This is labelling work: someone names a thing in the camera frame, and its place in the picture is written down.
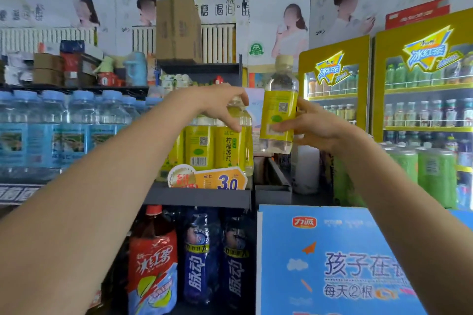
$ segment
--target cloud illustration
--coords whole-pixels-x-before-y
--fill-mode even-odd
[[[292,271],[292,270],[304,270],[309,267],[309,264],[307,264],[305,261],[301,259],[289,259],[289,263],[287,264],[287,270]]]

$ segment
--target long dark hair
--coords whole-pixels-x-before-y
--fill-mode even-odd
[[[94,23],[94,24],[100,25],[100,22],[98,21],[97,13],[96,13],[95,8],[94,8],[94,2],[92,0],[80,0],[80,1],[83,1],[84,3],[86,3],[87,8],[90,11],[89,21]]]
[[[300,9],[300,6],[297,4],[289,4],[286,9],[284,9],[284,14],[286,14],[288,9],[295,9],[296,10],[296,16],[298,20],[296,21],[296,26],[298,29],[305,30],[307,31],[307,26],[305,25],[304,18],[302,17],[302,11]]]

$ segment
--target price number 3.0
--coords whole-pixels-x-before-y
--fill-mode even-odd
[[[222,181],[221,186],[217,186],[217,189],[237,189],[238,188],[238,180],[236,178],[232,178],[230,183],[228,182],[227,175],[221,175],[219,180]]]

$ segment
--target green round logo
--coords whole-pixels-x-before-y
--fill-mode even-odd
[[[254,42],[250,46],[250,51],[248,53],[251,56],[260,56],[264,54],[263,44],[259,42]]]

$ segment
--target red label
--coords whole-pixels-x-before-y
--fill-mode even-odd
[[[386,15],[386,30],[450,13],[450,0],[434,0]]]
[[[292,226],[302,229],[312,229],[317,227],[317,219],[314,217],[298,216],[292,218]]]
[[[156,291],[158,284],[177,263],[177,236],[172,231],[155,239],[131,238],[128,266],[128,293],[137,290],[141,299]],[[140,280],[149,278],[145,286]]]

